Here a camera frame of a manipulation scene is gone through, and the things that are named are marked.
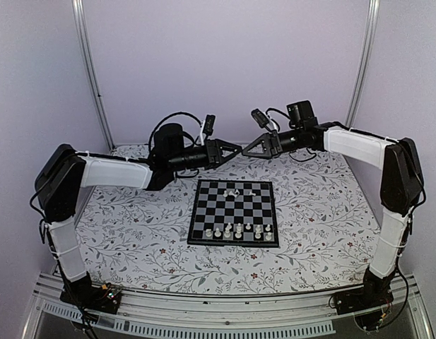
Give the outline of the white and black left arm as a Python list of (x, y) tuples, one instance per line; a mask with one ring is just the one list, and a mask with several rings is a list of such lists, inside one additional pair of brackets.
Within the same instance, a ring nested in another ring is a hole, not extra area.
[(61, 144), (35, 180), (30, 207), (41, 215), (39, 233), (59, 265), (70, 296), (82, 307), (97, 299), (76, 238), (75, 215), (80, 190), (92, 186), (118, 186), (160, 191), (182, 170), (211, 170), (241, 152), (241, 146), (210, 137), (203, 124), (199, 144), (185, 145), (189, 136), (180, 124), (154, 128), (147, 158), (80, 152)]

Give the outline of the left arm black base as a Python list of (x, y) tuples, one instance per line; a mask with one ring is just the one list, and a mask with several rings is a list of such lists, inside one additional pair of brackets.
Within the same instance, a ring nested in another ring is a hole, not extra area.
[(60, 300), (67, 304), (101, 311), (107, 314), (117, 314), (122, 299), (122, 287), (110, 282), (94, 286), (89, 273), (75, 281), (64, 281), (64, 289)]

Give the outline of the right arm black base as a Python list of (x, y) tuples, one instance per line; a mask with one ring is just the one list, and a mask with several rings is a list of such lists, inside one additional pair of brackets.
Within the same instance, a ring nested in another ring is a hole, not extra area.
[(368, 273), (363, 278), (363, 286), (343, 292), (336, 292), (331, 296), (332, 307), (338, 315), (363, 311), (356, 315), (356, 325), (365, 331), (375, 331), (381, 325), (391, 311), (391, 303), (394, 301), (390, 289), (393, 276), (378, 278)]

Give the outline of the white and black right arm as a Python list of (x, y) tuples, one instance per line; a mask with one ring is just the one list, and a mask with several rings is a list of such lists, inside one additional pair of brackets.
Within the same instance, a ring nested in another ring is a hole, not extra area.
[(258, 139), (243, 149), (247, 157), (272, 159), (299, 149), (338, 153), (381, 170), (380, 200), (382, 226), (377, 248), (368, 266), (357, 302), (373, 307), (384, 296), (385, 283), (398, 272), (399, 257), (412, 233), (413, 213), (426, 201), (424, 179), (415, 142), (396, 140), (352, 129), (339, 121), (320, 124), (310, 101), (287, 106), (289, 130), (280, 132), (269, 111), (254, 109), (252, 118), (266, 129)]

